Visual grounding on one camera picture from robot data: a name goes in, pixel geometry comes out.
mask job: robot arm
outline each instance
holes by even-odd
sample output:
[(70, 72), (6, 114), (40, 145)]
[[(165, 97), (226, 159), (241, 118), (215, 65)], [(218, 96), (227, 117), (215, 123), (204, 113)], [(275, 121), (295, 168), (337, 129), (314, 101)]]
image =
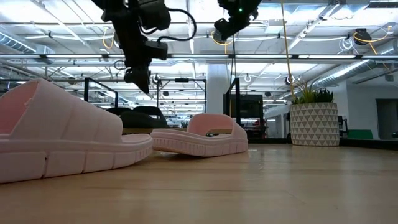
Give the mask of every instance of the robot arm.
[[(149, 33), (169, 28), (171, 9), (166, 7), (164, 0), (129, 0), (128, 5), (125, 5), (125, 0), (92, 1), (104, 11), (102, 20), (113, 23), (120, 41), (119, 46), (126, 56), (124, 63), (127, 70), (124, 81), (134, 83), (144, 93), (149, 93), (149, 65), (153, 58), (166, 60), (168, 47), (166, 43), (160, 41), (161, 39), (149, 41), (142, 35), (144, 33), (142, 27), (145, 30), (153, 29)], [(224, 42), (228, 37), (247, 27), (251, 17), (255, 19), (258, 16), (257, 7), (260, 3), (261, 0), (218, 0), (220, 7), (228, 10), (231, 18), (229, 21), (220, 19), (215, 22), (215, 40)]]

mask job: black cable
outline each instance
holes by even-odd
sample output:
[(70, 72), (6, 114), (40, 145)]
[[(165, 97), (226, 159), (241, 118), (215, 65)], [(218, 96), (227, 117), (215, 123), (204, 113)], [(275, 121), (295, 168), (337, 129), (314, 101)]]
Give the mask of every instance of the black cable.
[(192, 20), (192, 23), (193, 23), (193, 34), (189, 38), (176, 38), (176, 37), (169, 37), (169, 36), (161, 36), (161, 37), (159, 37), (157, 39), (157, 41), (160, 42), (162, 39), (169, 39), (169, 40), (175, 40), (175, 41), (189, 41), (189, 40), (192, 40), (195, 37), (195, 35), (197, 34), (197, 30), (198, 30), (197, 22), (196, 22), (195, 18), (193, 18), (193, 16), (189, 12), (187, 12), (187, 11), (185, 11), (183, 9), (169, 9), (169, 8), (167, 8), (167, 9), (170, 12), (182, 12), (182, 13), (186, 14)]
[(235, 78), (236, 78), (236, 46), (235, 46), (235, 35), (233, 37), (233, 46), (232, 46), (232, 51), (234, 53), (234, 66), (235, 66)]
[(234, 37), (233, 37), (233, 40), (232, 40), (232, 62), (231, 62), (231, 76), (230, 76), (230, 78), (229, 78), (229, 80), (230, 80), (230, 84), (232, 85), (232, 74), (233, 74), (233, 71), (234, 71), (234, 66), (235, 66), (235, 77), (236, 77), (236, 56), (235, 56), (235, 35), (234, 35)]
[(124, 69), (126, 69), (126, 66), (125, 66), (123, 60), (117, 60), (117, 61), (115, 61), (115, 62), (113, 63), (113, 67), (114, 67), (116, 70), (124, 70)]

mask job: pink slide sandal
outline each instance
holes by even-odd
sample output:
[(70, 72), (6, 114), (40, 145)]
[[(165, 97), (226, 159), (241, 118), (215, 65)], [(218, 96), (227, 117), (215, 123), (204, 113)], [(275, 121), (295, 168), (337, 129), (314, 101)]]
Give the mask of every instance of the pink slide sandal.
[(117, 116), (29, 81), (0, 98), (0, 183), (125, 167), (152, 152), (149, 135), (122, 131)]
[[(206, 137), (213, 129), (232, 129), (232, 134)], [(150, 135), (154, 150), (192, 156), (223, 156), (246, 152), (249, 147), (245, 130), (226, 115), (198, 114), (189, 122), (187, 132), (155, 129)]]

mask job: yellow cable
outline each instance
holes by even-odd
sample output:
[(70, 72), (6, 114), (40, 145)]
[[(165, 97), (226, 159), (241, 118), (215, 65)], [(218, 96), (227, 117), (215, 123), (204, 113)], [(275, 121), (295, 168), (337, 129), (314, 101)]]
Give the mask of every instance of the yellow cable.
[(227, 45), (232, 44), (232, 43), (234, 42), (233, 40), (231, 40), (231, 42), (229, 42), (229, 43), (225, 43), (225, 44), (219, 43), (219, 42), (217, 42), (217, 41), (214, 39), (213, 34), (214, 34), (214, 31), (211, 32), (211, 38), (213, 39), (214, 43), (216, 43), (216, 44), (218, 44), (218, 45), (225, 45), (225, 46), (227, 46)]
[(282, 5), (282, 22), (284, 24), (284, 36), (285, 36), (285, 48), (286, 48), (286, 59), (287, 59), (287, 72), (289, 73), (289, 81), (290, 81), (290, 92), (293, 96), (294, 101), (294, 87), (293, 87), (293, 77), (292, 73), (290, 72), (290, 60), (289, 60), (289, 48), (287, 46), (287, 34), (286, 34), (286, 23), (285, 23), (285, 12), (284, 12), (284, 0), (280, 0)]
[(377, 55), (377, 51), (376, 51), (376, 49), (373, 47), (373, 44), (372, 44), (372, 43), (369, 43), (369, 45), (371, 46), (371, 48), (372, 48), (372, 50), (373, 50), (374, 54), (376, 54), (376, 55)]
[(108, 46), (108, 45), (106, 45), (106, 42), (105, 42), (105, 35), (106, 35), (106, 31), (107, 31), (107, 30), (108, 30), (108, 29), (105, 28), (104, 36), (103, 36), (103, 38), (102, 38), (102, 43), (104, 44), (104, 46), (105, 46), (107, 49), (112, 49), (113, 43), (114, 43), (114, 32), (113, 32), (113, 34), (112, 34), (112, 44), (111, 44), (111, 46)]
[(387, 32), (386, 35), (385, 35), (384, 37), (380, 38), (380, 39), (377, 39), (377, 40), (363, 40), (363, 39), (357, 38), (357, 37), (356, 37), (357, 34), (358, 34), (357, 32), (354, 34), (354, 38), (357, 39), (357, 40), (359, 40), (359, 41), (365, 42), (365, 43), (375, 43), (375, 42), (379, 42), (380, 40), (384, 40), (384, 39), (385, 39), (386, 37), (388, 37), (388, 35), (389, 35), (389, 33)]
[[(378, 53), (377, 53), (376, 49), (373, 47), (373, 44), (369, 43), (369, 45), (371, 46), (373, 52), (377, 55)], [(384, 65), (384, 68), (386, 68), (388, 70), (388, 72), (392, 75), (392, 72), (390, 71), (390, 68), (388, 68), (385, 63), (383, 63), (383, 65)]]

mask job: doorway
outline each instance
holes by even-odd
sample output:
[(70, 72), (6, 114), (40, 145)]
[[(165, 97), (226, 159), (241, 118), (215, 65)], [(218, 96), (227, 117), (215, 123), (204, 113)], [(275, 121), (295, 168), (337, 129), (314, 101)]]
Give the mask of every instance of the doorway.
[(398, 131), (398, 100), (376, 101), (380, 139), (396, 140), (392, 135)]

